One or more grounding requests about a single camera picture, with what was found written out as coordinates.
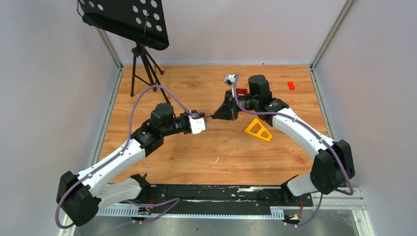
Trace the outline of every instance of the small red object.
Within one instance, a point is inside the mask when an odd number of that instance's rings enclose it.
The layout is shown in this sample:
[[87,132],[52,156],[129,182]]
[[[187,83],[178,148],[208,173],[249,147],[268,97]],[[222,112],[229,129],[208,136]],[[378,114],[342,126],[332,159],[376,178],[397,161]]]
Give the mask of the small red object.
[[247,88],[237,88],[238,95],[243,95],[247,93]]
[[290,88],[290,90],[295,90],[296,86],[294,86],[294,83],[292,81],[288,82],[288,87]]

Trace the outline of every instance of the music stand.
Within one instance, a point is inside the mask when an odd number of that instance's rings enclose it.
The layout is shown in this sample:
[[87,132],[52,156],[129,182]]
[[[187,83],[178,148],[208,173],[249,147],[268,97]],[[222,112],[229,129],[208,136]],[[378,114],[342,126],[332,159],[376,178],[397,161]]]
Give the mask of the music stand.
[[[155,82],[161,85],[149,59],[161,75],[164,71],[145,48],[147,46],[161,51],[169,46],[161,0],[78,0],[77,12],[81,16],[79,6],[84,12],[82,18],[85,23],[136,43],[136,47],[132,49],[133,72],[130,96],[134,96],[135,78],[151,86],[154,85],[153,76]],[[137,57],[142,59],[149,82],[136,75]],[[164,90],[161,89],[161,92],[166,102],[170,103]]]

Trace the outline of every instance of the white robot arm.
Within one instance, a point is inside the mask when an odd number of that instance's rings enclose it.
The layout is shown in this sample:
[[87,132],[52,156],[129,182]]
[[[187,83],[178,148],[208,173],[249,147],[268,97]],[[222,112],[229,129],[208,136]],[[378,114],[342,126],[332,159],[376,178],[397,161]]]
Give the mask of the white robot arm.
[[[223,82],[233,87],[236,75],[226,75]],[[213,119],[235,120],[243,109],[246,112],[254,110],[262,120],[281,130],[299,144],[313,159],[311,173],[295,176],[281,185],[288,189],[291,195],[300,196],[305,193],[319,191],[329,194],[346,182],[343,171],[338,166],[331,147],[340,159],[343,169],[349,179],[355,176],[352,151],[349,144],[321,134],[306,122],[301,120],[289,106],[280,99],[272,97],[269,83],[263,75],[255,75],[248,79],[250,93],[241,92],[234,96],[234,90],[225,93],[225,99],[220,108],[211,115]]]
[[[60,202],[70,187],[83,180],[85,176],[88,176],[88,178],[78,184],[61,205],[61,208],[76,226],[86,224],[99,210],[105,207],[140,197],[142,189],[150,186],[145,176],[133,175],[120,183],[108,183],[127,167],[158,149],[163,144],[165,136],[181,132],[184,134],[198,134],[204,131],[206,129],[205,114],[197,111],[191,111],[191,113],[194,114],[193,117],[188,114],[180,114],[176,117],[171,104],[161,103],[157,105],[155,110],[152,111],[150,119],[132,133],[127,147],[125,147],[126,141],[95,165],[78,172],[76,175],[70,171],[62,175],[58,188],[57,203]],[[104,163],[116,155],[119,156],[103,166]],[[92,175],[91,171],[97,169],[99,170]]]

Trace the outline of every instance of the yellow triangular object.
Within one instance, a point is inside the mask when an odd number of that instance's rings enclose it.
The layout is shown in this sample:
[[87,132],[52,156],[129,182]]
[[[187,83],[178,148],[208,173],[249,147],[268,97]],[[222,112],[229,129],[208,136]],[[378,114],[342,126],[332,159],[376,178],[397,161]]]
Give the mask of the yellow triangular object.
[[[259,129],[259,131],[257,132],[257,133],[252,133],[252,132],[250,132],[250,130],[255,126],[255,125],[260,125],[260,129]],[[268,137],[267,138],[265,138],[265,137],[262,137],[262,133],[264,133],[264,132],[266,132],[267,134],[268,134]],[[253,121],[252,121],[252,123],[250,123],[250,125],[245,129],[245,134],[250,134],[250,135],[252,135],[252,136],[255,136],[255,137],[257,137],[257,138],[260,138],[260,139],[262,139],[262,140],[265,140],[265,141],[271,141],[271,139],[272,139],[272,134],[265,128],[265,126],[258,120],[258,119],[254,119]]]

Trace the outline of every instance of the wooden table surface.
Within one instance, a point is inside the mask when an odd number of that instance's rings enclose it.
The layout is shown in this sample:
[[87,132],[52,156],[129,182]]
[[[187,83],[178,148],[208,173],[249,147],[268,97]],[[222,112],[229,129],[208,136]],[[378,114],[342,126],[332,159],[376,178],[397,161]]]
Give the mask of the wooden table surface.
[[[142,66],[137,66],[136,73],[146,78]],[[307,66],[165,66],[165,74],[158,73],[158,77],[187,109],[212,114],[229,89],[222,83],[224,76],[236,73],[240,74],[238,88],[248,88],[247,79],[252,75],[265,75],[273,97],[289,104],[319,132],[327,133]],[[126,67],[100,159],[126,140],[133,103],[147,87],[136,80],[135,96],[130,97],[131,74],[132,67]],[[295,90],[289,90],[288,81],[294,82]],[[170,101],[176,114],[183,112],[174,99]],[[149,119],[151,111],[161,102],[164,98],[159,90],[146,93],[135,110],[132,131]],[[281,184],[294,175],[310,172],[312,160],[307,153],[264,121],[273,135],[271,142],[245,134],[244,129],[254,118],[240,112],[235,121],[210,119],[207,130],[200,134],[165,137],[163,146],[127,168],[113,182],[147,173],[150,183]]]

